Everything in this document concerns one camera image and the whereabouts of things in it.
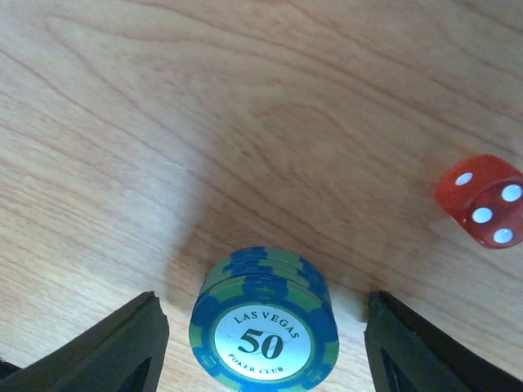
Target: translucent red die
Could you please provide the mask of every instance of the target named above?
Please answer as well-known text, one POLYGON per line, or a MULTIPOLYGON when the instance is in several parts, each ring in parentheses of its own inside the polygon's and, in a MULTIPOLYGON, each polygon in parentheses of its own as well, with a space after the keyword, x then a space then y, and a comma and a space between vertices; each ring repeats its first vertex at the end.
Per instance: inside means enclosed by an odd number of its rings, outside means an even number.
POLYGON ((493 155, 457 165, 443 177, 436 201, 489 249, 523 241, 523 174, 493 155))

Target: wood grain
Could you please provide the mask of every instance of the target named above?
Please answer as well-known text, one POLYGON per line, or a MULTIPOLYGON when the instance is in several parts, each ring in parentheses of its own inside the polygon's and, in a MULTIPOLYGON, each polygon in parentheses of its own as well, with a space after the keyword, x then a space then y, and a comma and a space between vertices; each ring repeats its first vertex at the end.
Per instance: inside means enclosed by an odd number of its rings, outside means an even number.
POLYGON ((431 196, 473 154, 523 167, 522 21, 517 0, 1 1, 0 354, 26 366, 155 290, 159 390, 223 390, 192 305, 270 244, 333 288, 318 390, 373 390, 375 289, 523 378, 523 248, 482 249, 431 196))

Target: poker chip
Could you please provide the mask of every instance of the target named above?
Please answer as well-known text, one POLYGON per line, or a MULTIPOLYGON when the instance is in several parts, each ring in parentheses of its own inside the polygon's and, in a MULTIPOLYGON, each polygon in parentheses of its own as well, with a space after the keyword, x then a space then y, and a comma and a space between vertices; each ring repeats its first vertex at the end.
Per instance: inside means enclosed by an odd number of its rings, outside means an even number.
POLYGON ((339 343, 329 289, 295 253, 234 252, 211 270, 189 327, 194 356, 232 390, 310 390, 333 370, 339 343))

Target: red die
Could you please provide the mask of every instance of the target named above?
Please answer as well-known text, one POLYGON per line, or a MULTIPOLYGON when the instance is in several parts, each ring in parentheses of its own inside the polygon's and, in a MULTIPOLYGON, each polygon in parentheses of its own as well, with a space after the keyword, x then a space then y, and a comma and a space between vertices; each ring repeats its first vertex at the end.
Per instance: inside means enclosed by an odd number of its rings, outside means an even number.
POLYGON ((523 241, 523 174, 493 155, 457 165, 436 187, 436 201, 489 249, 523 241))

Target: light wood surface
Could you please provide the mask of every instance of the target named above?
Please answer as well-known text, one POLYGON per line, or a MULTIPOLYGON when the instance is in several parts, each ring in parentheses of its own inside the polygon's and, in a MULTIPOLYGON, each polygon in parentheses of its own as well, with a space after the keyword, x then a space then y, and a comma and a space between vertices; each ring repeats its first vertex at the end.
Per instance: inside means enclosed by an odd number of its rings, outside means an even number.
POLYGON ((370 290, 523 377, 523 247, 434 202, 453 165, 523 168, 518 0, 0 1, 0 354, 26 366, 142 291, 159 390, 223 390, 187 337, 205 274, 285 247, 332 286, 338 364, 372 391, 370 290))

